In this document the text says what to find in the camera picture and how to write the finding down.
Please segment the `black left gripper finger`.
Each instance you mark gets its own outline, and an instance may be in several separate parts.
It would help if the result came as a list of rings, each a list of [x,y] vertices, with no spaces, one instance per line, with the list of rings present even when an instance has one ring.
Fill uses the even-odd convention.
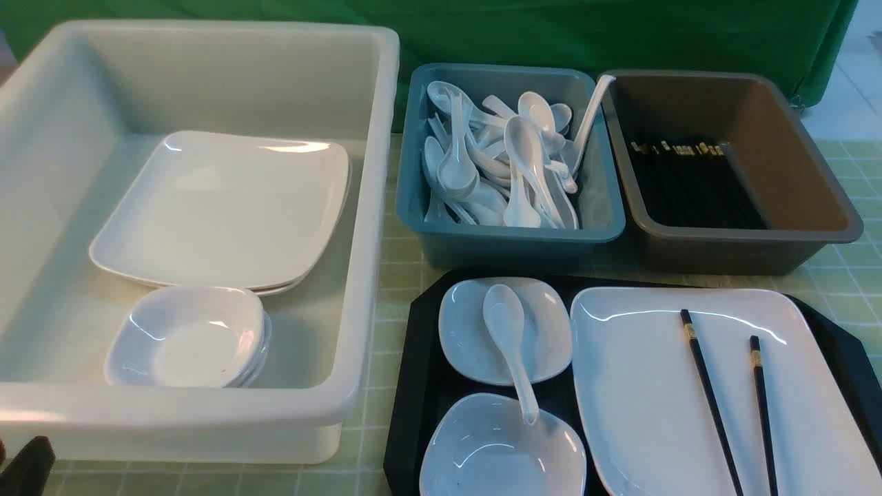
[[[1,495],[42,495],[55,462],[48,437],[33,437],[2,470]]]

